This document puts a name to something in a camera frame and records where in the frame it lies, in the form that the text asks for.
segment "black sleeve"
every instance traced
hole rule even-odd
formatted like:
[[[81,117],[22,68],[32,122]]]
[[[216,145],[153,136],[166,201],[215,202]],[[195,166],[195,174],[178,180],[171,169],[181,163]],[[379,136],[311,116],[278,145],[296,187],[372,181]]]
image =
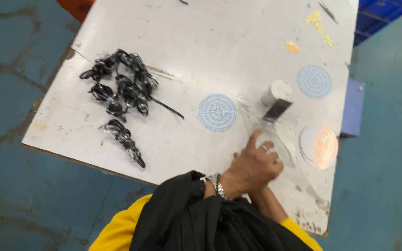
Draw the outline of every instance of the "black sleeve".
[[[196,171],[162,183],[142,209],[130,251],[311,251],[246,200],[204,199]]]

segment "person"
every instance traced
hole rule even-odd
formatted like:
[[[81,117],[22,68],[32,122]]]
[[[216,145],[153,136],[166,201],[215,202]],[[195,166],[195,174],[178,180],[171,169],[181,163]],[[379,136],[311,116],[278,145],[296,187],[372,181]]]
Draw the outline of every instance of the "person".
[[[283,164],[276,153],[268,152],[272,142],[255,147],[261,132],[256,130],[246,148],[234,153],[218,180],[200,181],[203,175],[192,171],[162,183],[154,194],[116,214],[89,251],[321,251],[269,189],[268,183],[282,172]],[[251,204],[242,199],[245,193]]]

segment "person's right hand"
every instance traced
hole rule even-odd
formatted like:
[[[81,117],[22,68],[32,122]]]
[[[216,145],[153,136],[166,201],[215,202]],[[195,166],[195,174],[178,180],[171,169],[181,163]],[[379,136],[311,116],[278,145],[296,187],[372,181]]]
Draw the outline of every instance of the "person's right hand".
[[[258,191],[274,180],[283,170],[283,163],[277,162],[277,153],[267,153],[263,147],[256,148],[255,143],[263,131],[257,129],[249,138],[248,145],[241,152],[235,153],[231,167],[220,177],[226,197],[233,199],[244,193]],[[265,142],[267,149],[274,143]]]

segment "finger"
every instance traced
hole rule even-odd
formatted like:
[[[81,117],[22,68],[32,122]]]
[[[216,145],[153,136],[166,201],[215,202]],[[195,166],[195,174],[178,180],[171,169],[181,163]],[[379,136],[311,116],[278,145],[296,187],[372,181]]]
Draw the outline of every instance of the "finger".
[[[277,173],[277,175],[282,172],[283,167],[284,167],[284,166],[283,166],[283,163],[282,163],[282,162],[277,162],[277,163],[274,165],[274,171]]]
[[[271,163],[276,163],[278,158],[279,158],[279,155],[276,152],[271,152],[267,156],[267,160],[271,161]]]
[[[272,168],[271,171],[271,178],[275,179],[278,177],[278,175],[282,172],[283,170],[283,163],[282,162],[277,162],[274,167]]]
[[[257,149],[257,153],[260,155],[266,155],[269,153],[269,150],[274,147],[274,143],[271,141],[266,141],[265,143],[261,144],[261,146]]]
[[[265,143],[261,144],[264,145],[266,147],[266,149],[271,149],[274,147],[274,143],[272,141],[266,141]]]
[[[261,132],[263,132],[263,128],[255,130],[255,132],[249,138],[248,145],[246,146],[247,149],[255,149],[255,143],[257,143],[257,138],[261,134]]]

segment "metal watch band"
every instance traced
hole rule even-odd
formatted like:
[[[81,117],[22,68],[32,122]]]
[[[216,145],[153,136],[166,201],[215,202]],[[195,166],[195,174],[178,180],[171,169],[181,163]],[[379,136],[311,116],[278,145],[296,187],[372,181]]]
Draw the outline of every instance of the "metal watch band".
[[[227,200],[226,194],[224,193],[224,190],[223,190],[223,186],[221,186],[221,183],[220,183],[220,176],[221,176],[221,174],[216,172],[216,173],[213,173],[212,175],[209,175],[208,177],[206,177],[206,179],[210,180],[210,182],[212,182],[212,184],[214,185],[215,191],[217,191],[217,194],[219,194],[221,196],[221,198]]]

